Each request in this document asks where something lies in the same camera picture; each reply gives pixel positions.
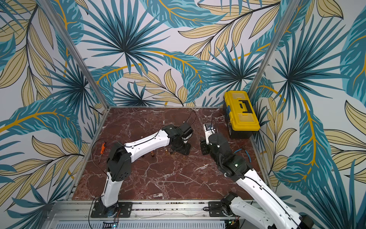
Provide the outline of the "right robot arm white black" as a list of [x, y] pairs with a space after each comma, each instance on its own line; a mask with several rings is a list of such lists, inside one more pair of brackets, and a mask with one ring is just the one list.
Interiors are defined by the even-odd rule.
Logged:
[[206, 131], [205, 140], [201, 141], [201, 151], [203, 155], [210, 155], [219, 171], [243, 188], [260, 206], [250, 205], [230, 192], [221, 200], [221, 212], [225, 216], [239, 216], [259, 229], [313, 227], [314, 222], [308, 215], [300, 215], [284, 203], [242, 156], [232, 152], [221, 133]]

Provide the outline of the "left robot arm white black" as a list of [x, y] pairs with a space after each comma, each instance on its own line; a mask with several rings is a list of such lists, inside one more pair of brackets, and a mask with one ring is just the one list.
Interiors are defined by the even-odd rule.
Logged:
[[105, 208], [115, 206], [123, 181], [132, 172], [132, 163], [159, 148], [170, 146], [173, 152], [188, 155], [191, 145], [187, 142], [193, 129], [188, 123], [180, 126], [162, 126], [157, 132], [140, 140], [113, 145], [107, 160], [107, 180], [101, 196]]

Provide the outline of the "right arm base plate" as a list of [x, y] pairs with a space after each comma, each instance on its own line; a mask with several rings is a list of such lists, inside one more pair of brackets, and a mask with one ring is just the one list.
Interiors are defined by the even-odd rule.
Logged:
[[230, 206], [222, 201], [210, 201], [206, 210], [210, 217], [235, 217]]

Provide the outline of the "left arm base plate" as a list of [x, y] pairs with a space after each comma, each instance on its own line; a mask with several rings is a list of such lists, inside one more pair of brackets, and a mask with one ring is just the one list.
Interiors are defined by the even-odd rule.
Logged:
[[101, 200], [98, 200], [92, 207], [91, 218], [129, 218], [132, 211], [132, 202], [117, 202], [105, 207]]

